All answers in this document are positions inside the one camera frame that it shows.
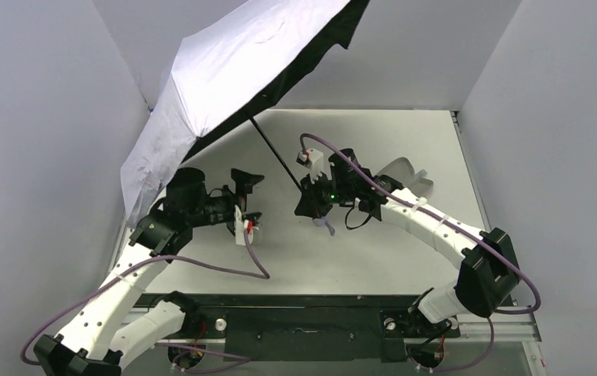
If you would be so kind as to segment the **pink umbrella case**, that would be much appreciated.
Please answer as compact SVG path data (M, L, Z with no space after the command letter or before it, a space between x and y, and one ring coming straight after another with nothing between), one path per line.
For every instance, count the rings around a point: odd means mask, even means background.
M376 175L386 175L408 188L413 195L424 197L434 186L434 182L427 178L425 169L415 170L406 157L398 157L379 170Z

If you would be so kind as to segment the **lilac folding umbrella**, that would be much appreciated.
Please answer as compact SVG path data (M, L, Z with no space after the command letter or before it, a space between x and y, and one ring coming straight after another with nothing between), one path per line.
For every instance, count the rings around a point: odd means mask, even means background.
M182 40L157 103L121 166L134 226L180 164L276 106L331 47L348 48L365 1L248 1Z

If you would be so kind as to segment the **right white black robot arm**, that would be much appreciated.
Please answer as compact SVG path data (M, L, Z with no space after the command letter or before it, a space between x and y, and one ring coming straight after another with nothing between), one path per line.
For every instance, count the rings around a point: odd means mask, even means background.
M301 150L296 161L308 169L299 182L295 215L318 222L335 206L394 225L442 255L458 272L451 282L431 287L410 311L422 323L437 324L461 313L487 318L519 284L519 267L506 232L469 226L429 205L432 181L399 157L376 174L358 163L351 148L330 157Z

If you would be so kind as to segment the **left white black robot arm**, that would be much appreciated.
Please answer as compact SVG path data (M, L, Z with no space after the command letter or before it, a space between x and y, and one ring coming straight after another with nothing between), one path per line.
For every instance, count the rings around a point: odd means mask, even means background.
M197 303L174 291L141 318L124 325L150 283L193 239L194 229L225 224L238 245L249 247L259 212L247 213L247 196L263 175L232 169L234 188L211 195L205 175L181 168L143 216L114 268L98 290L73 310L75 318L54 335L42 335L33 351L47 375L119 375L138 356L170 334L188 330L199 319Z

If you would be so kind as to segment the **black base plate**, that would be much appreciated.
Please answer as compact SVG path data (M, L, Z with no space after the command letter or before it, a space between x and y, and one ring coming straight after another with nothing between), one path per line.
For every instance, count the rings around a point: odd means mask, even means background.
M133 308L145 313L177 298L186 322L171 340L221 342L254 361L400 363L426 354L441 338L463 339L465 325L485 324L467 313L431 324L411 312L415 295L224 295L146 293Z

